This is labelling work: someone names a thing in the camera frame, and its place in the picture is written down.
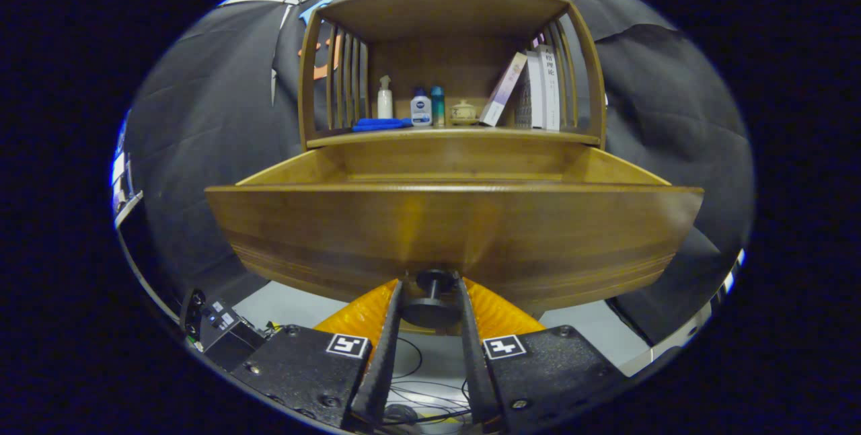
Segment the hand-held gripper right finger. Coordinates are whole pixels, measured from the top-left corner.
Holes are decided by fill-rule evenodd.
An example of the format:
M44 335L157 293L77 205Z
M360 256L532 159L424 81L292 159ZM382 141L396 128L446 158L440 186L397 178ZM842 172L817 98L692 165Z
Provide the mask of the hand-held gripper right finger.
M485 433L541 434L611 401L630 380L571 325L485 336L460 278L461 340L473 423Z

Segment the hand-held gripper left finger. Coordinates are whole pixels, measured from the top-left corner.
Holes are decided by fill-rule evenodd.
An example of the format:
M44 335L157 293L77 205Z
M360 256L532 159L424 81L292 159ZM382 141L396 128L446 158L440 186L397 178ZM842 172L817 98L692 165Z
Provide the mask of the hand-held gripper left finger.
M326 428L372 430L394 376L403 282L373 288L323 329L286 325L231 371L290 416Z

